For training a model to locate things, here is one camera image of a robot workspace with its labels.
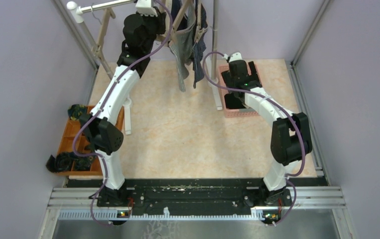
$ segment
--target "beige tabletop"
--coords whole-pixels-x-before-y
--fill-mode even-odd
[[[283,59],[255,60],[265,90],[299,112]],[[225,118],[217,111],[206,80],[186,92],[177,83],[174,61],[151,61],[130,96],[132,134],[124,136],[120,160],[126,178],[264,177],[273,160],[272,129],[260,116]],[[90,105],[98,103],[110,79],[101,68]],[[311,155],[301,176],[316,177]]]

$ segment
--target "white wall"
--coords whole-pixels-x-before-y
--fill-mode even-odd
[[[93,70],[49,0],[0,1],[0,239],[37,238],[71,104]]]
[[[78,0],[82,6],[93,0]],[[218,50],[224,53],[241,51],[247,59],[285,58],[292,60],[307,30],[314,20],[323,0],[220,0]],[[213,24],[213,0],[203,1],[209,24]],[[116,62],[121,52],[124,19],[136,11],[133,4],[114,8],[117,18],[110,22],[104,54],[107,61]],[[94,12],[101,18],[102,11]],[[94,37],[99,22],[92,14],[85,21]],[[211,30],[205,36],[207,50],[211,50]],[[168,48],[162,49],[152,59],[173,60]]]
[[[380,238],[380,1],[334,1],[297,69],[358,236]]]

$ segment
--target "white rack foot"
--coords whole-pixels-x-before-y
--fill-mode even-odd
[[[209,77],[212,77],[212,61],[211,58],[208,57],[206,59],[206,69],[207,69],[207,74],[209,74]],[[218,77],[215,79],[212,79],[215,83],[218,83]],[[221,96],[219,95],[219,90],[216,86],[208,82],[209,86],[212,88],[212,93],[213,93],[213,98],[215,99],[215,105],[217,110],[222,110],[222,102],[221,102]]]
[[[131,134],[131,112],[130,107],[132,106],[132,101],[130,97],[127,97],[125,100],[123,107],[124,107],[124,128],[125,128],[125,134],[129,135]]]

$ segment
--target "gray floor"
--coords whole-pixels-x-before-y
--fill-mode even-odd
[[[255,221],[130,221],[103,227],[58,221],[53,239],[337,239],[331,210],[294,210],[276,228]]]

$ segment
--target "gray garment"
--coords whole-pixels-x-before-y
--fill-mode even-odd
[[[193,4],[190,4],[188,7],[187,28],[176,31],[175,34],[177,42],[171,41],[169,45],[171,52],[175,55],[177,60],[178,87],[182,92],[186,91],[184,79],[189,76],[189,71],[187,70],[185,64],[189,65],[193,58],[193,28],[195,27],[195,23],[195,9]]]

